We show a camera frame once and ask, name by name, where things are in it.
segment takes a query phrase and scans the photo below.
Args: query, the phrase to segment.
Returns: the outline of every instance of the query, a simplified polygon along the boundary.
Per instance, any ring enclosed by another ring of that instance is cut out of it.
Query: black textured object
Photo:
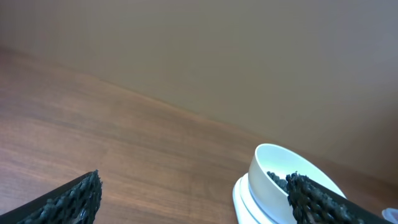
[[[293,216],[299,224],[391,224],[307,176],[292,174],[288,175],[286,180],[289,191],[287,200],[293,207]]]
[[[1,224],[92,224],[100,208],[98,171],[75,180],[0,216]]]
[[[284,192],[288,194],[286,187],[287,181],[285,179],[280,179],[278,175],[271,171],[268,171],[267,175],[275,182],[276,185],[278,185],[278,187],[280,187]]]

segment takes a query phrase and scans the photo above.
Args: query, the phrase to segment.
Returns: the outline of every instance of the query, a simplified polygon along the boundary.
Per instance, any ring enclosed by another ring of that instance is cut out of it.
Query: white bowl
[[[287,193],[276,185],[267,171],[274,172],[281,179],[297,171],[345,198],[337,185],[311,162],[284,147],[261,144],[256,148],[249,168],[249,188],[256,203],[277,223],[296,221]]]

